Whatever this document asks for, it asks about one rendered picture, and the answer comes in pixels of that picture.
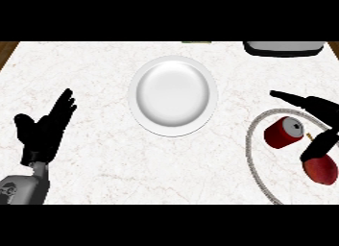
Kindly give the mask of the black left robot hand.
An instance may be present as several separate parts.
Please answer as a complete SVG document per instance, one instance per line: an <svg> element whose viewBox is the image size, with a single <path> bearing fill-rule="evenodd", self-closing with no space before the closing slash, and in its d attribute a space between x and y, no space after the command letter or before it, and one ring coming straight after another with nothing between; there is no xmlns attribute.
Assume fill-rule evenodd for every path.
<svg viewBox="0 0 339 246"><path fill-rule="evenodd" d="M74 102L68 88L57 99L51 113L39 121L23 113L15 116L18 140L23 143L21 165L29 166L36 161L49 163L55 159L62 134L77 109Z"/></svg>

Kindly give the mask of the red can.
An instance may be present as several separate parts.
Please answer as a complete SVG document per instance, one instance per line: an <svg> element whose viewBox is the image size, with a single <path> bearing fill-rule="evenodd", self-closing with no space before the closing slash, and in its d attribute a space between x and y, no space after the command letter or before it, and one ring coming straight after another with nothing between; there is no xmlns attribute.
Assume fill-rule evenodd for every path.
<svg viewBox="0 0 339 246"><path fill-rule="evenodd" d="M282 149L304 137L304 126L291 116L282 117L264 130L264 140L275 149Z"/></svg>

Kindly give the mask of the grey and black appliance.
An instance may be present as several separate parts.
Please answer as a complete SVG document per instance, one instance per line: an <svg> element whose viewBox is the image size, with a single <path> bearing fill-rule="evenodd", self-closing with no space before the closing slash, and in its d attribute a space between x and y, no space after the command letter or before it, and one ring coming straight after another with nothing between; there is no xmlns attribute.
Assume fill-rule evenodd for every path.
<svg viewBox="0 0 339 246"><path fill-rule="evenodd" d="M253 56L294 58L314 56L323 48L323 41L245 41L245 51Z"/></svg>

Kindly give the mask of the white oval plate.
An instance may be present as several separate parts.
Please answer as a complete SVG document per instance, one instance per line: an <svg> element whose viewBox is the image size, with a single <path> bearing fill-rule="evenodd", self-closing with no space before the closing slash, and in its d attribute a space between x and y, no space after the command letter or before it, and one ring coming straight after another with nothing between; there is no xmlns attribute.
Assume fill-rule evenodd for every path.
<svg viewBox="0 0 339 246"><path fill-rule="evenodd" d="M208 123L219 92L205 66L191 58L164 56L138 69L129 89L132 116L152 134L179 137Z"/></svg>

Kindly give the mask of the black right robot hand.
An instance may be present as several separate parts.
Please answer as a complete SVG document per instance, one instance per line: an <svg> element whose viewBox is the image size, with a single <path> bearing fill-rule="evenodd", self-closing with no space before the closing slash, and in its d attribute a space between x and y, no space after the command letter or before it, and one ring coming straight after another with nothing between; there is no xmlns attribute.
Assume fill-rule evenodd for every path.
<svg viewBox="0 0 339 246"><path fill-rule="evenodd" d="M322 158L339 141L339 105L316 96L307 98L282 91L270 91L270 95L283 99L291 105L304 109L331 129L317 135L301 155L301 161Z"/></svg>

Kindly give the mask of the red apple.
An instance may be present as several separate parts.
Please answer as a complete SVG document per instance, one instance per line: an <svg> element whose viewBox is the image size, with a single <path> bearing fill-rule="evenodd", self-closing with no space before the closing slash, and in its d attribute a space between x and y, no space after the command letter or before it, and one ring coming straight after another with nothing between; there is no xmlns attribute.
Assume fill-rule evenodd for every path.
<svg viewBox="0 0 339 246"><path fill-rule="evenodd" d="M313 158L303 163L303 168L310 179L322 184L332 185L338 179L338 166L329 155Z"/></svg>

